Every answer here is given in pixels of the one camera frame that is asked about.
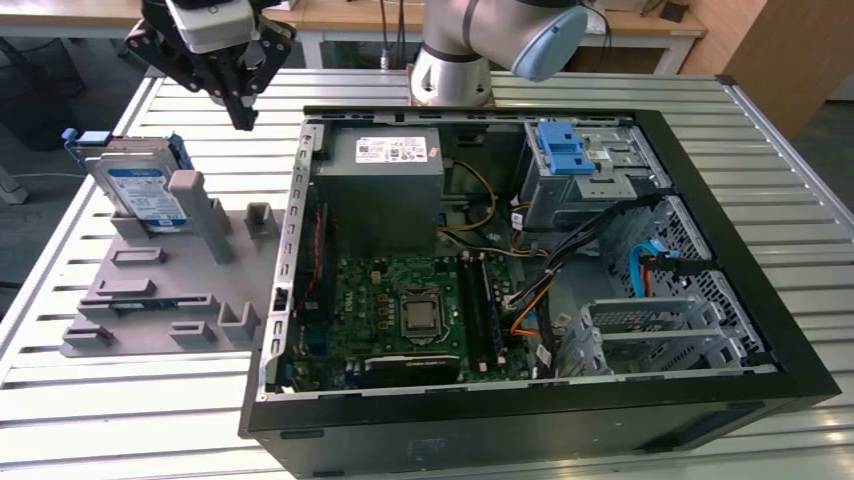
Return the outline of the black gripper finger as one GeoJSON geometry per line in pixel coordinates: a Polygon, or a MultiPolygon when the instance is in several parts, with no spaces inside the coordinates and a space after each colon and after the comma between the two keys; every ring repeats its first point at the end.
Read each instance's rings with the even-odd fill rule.
{"type": "Polygon", "coordinates": [[[245,74],[241,80],[241,113],[239,129],[254,129],[258,112],[254,110],[254,102],[261,93],[266,91],[277,72],[285,64],[297,41],[295,28],[282,22],[259,22],[258,39],[250,43],[249,50],[255,50],[255,63],[245,62],[245,74]]]}
{"type": "Polygon", "coordinates": [[[239,129],[242,46],[195,54],[175,29],[162,32],[146,19],[126,37],[126,45],[186,89],[206,91],[213,101],[226,108],[233,126],[239,129]]]}

